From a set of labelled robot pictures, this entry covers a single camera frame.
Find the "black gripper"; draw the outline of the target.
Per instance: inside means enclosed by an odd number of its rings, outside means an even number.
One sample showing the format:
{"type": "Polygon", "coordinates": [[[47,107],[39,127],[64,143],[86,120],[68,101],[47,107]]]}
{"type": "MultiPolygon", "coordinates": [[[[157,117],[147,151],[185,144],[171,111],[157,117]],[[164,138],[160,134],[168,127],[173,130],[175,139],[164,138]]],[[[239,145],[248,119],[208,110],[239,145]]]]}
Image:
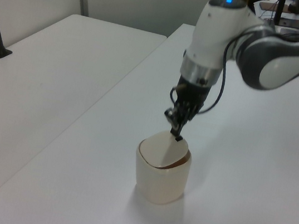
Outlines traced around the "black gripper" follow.
{"type": "Polygon", "coordinates": [[[191,84],[182,76],[177,87],[177,101],[172,108],[166,109],[164,115],[171,124],[170,132],[180,136],[183,126],[200,112],[211,88],[191,84]]]}

